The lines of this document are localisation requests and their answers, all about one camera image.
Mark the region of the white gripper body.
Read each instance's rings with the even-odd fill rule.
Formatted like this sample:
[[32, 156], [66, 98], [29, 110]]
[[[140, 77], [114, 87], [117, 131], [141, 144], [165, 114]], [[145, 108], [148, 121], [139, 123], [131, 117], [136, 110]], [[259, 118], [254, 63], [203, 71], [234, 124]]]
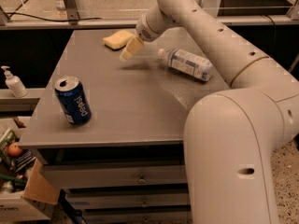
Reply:
[[175, 23], [158, 7], [152, 7], [138, 20], [135, 32], [143, 41], [152, 42], [174, 26]]

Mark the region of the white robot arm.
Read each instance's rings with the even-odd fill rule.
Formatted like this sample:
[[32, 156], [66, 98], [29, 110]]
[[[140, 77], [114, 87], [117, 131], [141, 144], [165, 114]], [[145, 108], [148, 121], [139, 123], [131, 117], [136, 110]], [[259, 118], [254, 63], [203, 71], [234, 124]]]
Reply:
[[202, 98], [186, 118], [193, 223], [279, 224], [271, 155], [299, 134], [299, 82], [196, 0], [157, 0], [121, 59], [175, 25], [186, 29], [229, 86]]

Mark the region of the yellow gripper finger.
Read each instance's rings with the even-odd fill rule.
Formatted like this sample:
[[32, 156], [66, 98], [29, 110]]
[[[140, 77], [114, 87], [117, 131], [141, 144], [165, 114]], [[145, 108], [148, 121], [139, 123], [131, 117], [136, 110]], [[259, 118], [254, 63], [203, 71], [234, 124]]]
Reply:
[[126, 44], [125, 48], [122, 50], [120, 60], [123, 62], [130, 60], [134, 55], [136, 55], [140, 50], [142, 50], [143, 47], [144, 42], [140, 37], [132, 37]]

